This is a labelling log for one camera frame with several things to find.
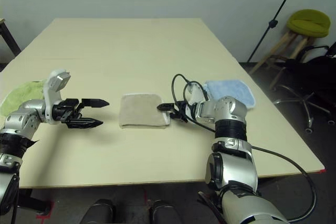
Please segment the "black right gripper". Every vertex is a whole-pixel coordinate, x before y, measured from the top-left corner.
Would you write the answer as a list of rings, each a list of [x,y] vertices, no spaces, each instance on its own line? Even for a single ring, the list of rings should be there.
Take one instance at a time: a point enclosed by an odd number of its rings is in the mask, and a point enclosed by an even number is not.
[[[175,109],[174,103],[161,103],[156,108],[159,111],[172,111],[170,113],[170,118],[174,120],[180,120],[182,122],[188,122],[188,118],[186,116],[186,102],[185,101],[177,101],[177,109]]]

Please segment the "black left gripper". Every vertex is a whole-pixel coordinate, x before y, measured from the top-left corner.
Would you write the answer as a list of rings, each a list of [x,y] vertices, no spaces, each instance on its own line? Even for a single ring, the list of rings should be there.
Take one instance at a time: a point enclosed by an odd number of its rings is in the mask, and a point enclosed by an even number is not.
[[[102,108],[109,102],[103,99],[66,99],[52,107],[52,119],[56,122],[67,124],[69,129],[91,129],[103,124],[102,121],[93,118],[81,118],[81,110],[84,107]]]

